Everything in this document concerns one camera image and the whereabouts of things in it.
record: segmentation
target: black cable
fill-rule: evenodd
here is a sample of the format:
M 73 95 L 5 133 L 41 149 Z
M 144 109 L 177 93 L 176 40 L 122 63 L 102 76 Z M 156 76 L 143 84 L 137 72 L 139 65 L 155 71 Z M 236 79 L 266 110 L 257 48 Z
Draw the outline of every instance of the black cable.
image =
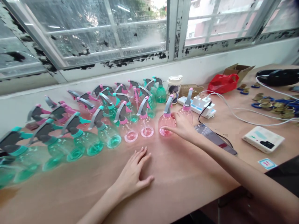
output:
M 198 122 L 200 123 L 200 124 L 202 124 L 201 122 L 200 122 L 200 116 L 201 116 L 201 114 L 205 111 L 205 109 L 208 107 L 208 106 L 206 106 L 203 110 L 202 110 L 202 112 L 200 113 L 200 115 L 198 116 Z M 232 148 L 234 148 L 233 147 L 233 144 L 226 138 L 226 137 L 224 137 L 224 136 L 222 136 L 222 135 L 220 135 L 220 134 L 217 134 L 216 132 L 214 132 L 216 135 L 218 135 L 219 137 L 221 137 L 221 138 L 224 138 L 226 141 L 228 141 L 228 143 L 230 144 L 230 146 L 232 147 Z

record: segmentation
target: phone screen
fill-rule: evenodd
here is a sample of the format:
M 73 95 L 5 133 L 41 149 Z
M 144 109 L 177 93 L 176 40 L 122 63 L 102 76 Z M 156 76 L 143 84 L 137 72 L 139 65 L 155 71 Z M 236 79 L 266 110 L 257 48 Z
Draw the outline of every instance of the phone screen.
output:
M 234 156 L 237 154 L 237 152 L 232 147 L 230 147 L 222 138 L 216 135 L 215 132 L 209 129 L 205 124 L 199 124 L 194 128 L 198 133 L 202 134 L 215 145 L 218 145 L 220 148 L 223 148 L 225 151 L 229 152 Z

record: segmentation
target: white charger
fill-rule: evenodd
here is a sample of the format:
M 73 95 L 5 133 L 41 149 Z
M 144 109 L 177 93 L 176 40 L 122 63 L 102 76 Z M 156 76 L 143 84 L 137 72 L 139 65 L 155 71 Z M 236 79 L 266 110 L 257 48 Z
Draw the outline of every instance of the white charger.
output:
M 268 154 L 273 152 L 285 138 L 261 126 L 256 126 L 244 135 L 242 139 L 260 151 Z

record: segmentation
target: wooden table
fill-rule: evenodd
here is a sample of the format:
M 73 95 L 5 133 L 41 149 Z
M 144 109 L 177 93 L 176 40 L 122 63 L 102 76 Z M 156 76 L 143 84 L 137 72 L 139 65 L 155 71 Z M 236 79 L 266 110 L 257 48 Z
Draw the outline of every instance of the wooden table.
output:
M 271 65 L 273 68 L 298 68 L 298 66 Z M 254 84 L 251 71 L 244 82 Z M 278 88 L 290 94 L 288 87 Z M 268 115 L 270 112 L 251 107 L 252 98 L 259 92 L 280 99 L 283 96 L 266 88 L 250 89 L 249 95 L 234 90 L 224 94 L 232 108 L 244 107 Z M 258 163 L 269 158 L 281 164 L 299 154 L 299 127 L 294 123 L 269 126 L 267 129 L 285 137 L 282 145 L 272 154 L 264 154 L 241 140 L 254 125 L 236 119 L 223 101 L 212 96 L 217 113 L 209 120 L 201 118 L 216 132 L 226 134 L 238 152 L 238 158 L 261 172 L 266 170 Z M 163 111 L 158 106 L 156 124 Z M 258 124 L 275 124 L 277 120 L 243 110 L 234 110 L 245 120 Z M 194 125 L 198 124 L 194 113 Z M 154 175 L 152 185 L 120 203 L 107 217 L 105 223 L 155 223 L 168 224 L 208 204 L 237 188 L 237 183 L 206 153 L 173 135 L 164 138 L 156 132 L 149 139 L 141 136 L 133 144 L 122 142 L 116 149 L 105 148 L 94 157 L 82 157 L 70 164 L 42 174 L 36 174 L 25 183 L 0 191 L 1 224 L 53 224 L 76 223 L 100 199 L 119 176 L 135 149 L 147 146 L 152 159 L 142 171 L 142 177 Z

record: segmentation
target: white wall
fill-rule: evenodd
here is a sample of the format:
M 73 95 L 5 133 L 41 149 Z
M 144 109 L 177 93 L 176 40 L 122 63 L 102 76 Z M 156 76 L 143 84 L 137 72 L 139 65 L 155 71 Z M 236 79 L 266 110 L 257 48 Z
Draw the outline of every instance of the white wall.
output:
M 242 50 L 211 54 L 0 96 L 0 136 L 14 126 L 24 126 L 27 113 L 35 104 L 40 103 L 44 109 L 50 110 L 45 103 L 45 95 L 54 101 L 64 100 L 76 108 L 76 103 L 66 92 L 68 89 L 86 92 L 92 91 L 99 84 L 115 86 L 114 82 L 128 83 L 128 79 L 142 82 L 143 78 L 151 78 L 152 76 L 160 77 L 166 81 L 169 76 L 173 75 L 183 75 L 183 84 L 201 85 L 209 82 L 215 74 L 222 72 L 227 66 L 236 63 L 255 65 L 256 67 L 271 63 L 292 64 L 299 56 L 298 47 L 299 38 L 293 38 Z

